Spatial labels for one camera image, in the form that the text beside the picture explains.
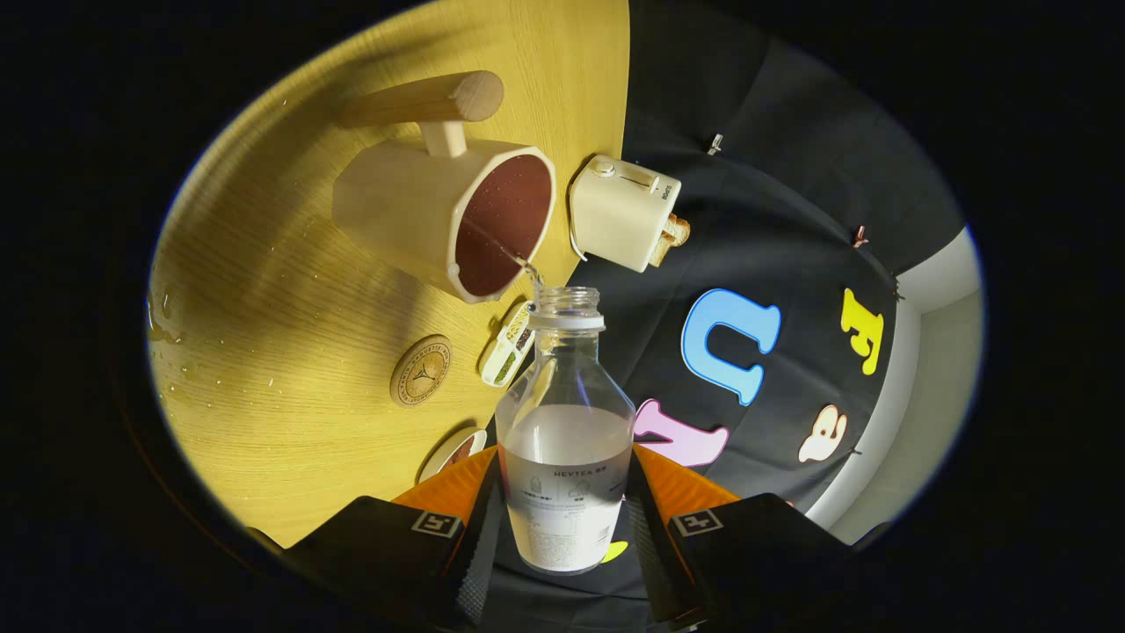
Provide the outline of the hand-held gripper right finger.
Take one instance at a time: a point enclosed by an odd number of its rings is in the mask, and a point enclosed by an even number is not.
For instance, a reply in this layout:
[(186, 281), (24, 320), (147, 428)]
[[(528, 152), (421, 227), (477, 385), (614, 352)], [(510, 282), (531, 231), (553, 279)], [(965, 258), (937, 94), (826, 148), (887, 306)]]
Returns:
[(670, 629), (806, 629), (889, 530), (844, 543), (776, 494), (740, 499), (639, 444), (624, 501), (650, 608)]

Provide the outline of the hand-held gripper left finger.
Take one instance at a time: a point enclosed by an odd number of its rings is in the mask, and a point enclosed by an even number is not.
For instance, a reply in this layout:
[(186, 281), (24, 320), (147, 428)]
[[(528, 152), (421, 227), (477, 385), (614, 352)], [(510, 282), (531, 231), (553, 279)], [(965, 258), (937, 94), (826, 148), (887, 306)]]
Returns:
[(285, 566), (403, 632), (475, 632), (504, 507), (486, 447), (392, 501), (357, 497), (295, 545), (250, 535)]

